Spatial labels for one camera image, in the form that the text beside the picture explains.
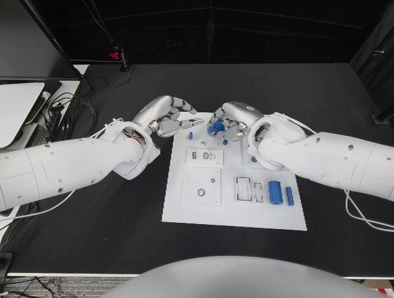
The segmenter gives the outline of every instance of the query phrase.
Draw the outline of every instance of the black wall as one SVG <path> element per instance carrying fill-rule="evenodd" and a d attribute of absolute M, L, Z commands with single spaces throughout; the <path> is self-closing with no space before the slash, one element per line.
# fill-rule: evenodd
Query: black wall
<path fill-rule="evenodd" d="M 110 60 L 82 0 L 32 0 L 71 59 Z M 391 0 L 95 0 L 133 64 L 349 62 Z"/>

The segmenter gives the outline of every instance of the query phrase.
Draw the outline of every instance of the monitor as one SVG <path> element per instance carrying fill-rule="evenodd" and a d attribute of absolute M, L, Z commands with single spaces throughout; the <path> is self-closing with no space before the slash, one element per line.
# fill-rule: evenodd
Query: monitor
<path fill-rule="evenodd" d="M 0 0 L 0 79 L 79 78 L 29 3 Z"/>

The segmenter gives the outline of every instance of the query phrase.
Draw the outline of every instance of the blue battery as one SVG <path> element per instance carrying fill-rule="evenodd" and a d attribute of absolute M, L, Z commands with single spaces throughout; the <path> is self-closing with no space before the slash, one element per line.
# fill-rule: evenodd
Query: blue battery
<path fill-rule="evenodd" d="M 268 182 L 268 194 L 270 194 L 270 203 L 273 205 L 280 205 L 284 201 L 281 199 L 281 189 L 280 189 L 279 181 Z"/>
<path fill-rule="evenodd" d="M 293 190 L 290 187 L 286 187 L 287 192 L 287 200 L 289 200 L 289 206 L 294 206 L 294 199 L 293 199 Z"/>

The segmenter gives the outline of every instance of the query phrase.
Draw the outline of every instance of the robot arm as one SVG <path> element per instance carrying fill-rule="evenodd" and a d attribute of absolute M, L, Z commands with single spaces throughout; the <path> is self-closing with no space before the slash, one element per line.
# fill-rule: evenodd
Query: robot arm
<path fill-rule="evenodd" d="M 196 113 L 182 99 L 160 96 L 133 122 L 115 120 L 94 137 L 0 154 L 0 211 L 95 184 L 111 171 L 133 179 L 159 155 L 152 132 L 169 137 L 204 122 L 176 121 L 178 107 Z"/>
<path fill-rule="evenodd" d="M 323 185 L 394 201 L 394 147 L 326 132 L 307 137 L 300 122 L 279 113 L 264 116 L 241 102 L 222 105 L 208 126 L 218 120 L 234 126 L 211 136 L 240 140 L 247 134 L 248 152 L 271 171 L 286 166 Z"/>

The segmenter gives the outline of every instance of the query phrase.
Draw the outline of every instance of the robotic hand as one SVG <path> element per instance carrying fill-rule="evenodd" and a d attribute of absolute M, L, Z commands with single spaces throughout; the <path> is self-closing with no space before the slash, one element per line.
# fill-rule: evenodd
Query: robotic hand
<path fill-rule="evenodd" d="M 91 138 L 0 154 L 0 211 L 95 184 L 111 171 L 133 179 L 159 156 L 152 132 L 170 137 L 204 122 L 176 121 L 178 107 L 196 113 L 182 99 L 160 96 L 133 122 L 114 120 Z"/>
<path fill-rule="evenodd" d="M 286 166 L 323 185 L 394 201 L 394 147 L 316 133 L 286 115 L 264 116 L 241 102 L 227 102 L 217 110 L 208 133 L 232 141 L 247 136 L 247 151 L 271 171 Z"/>

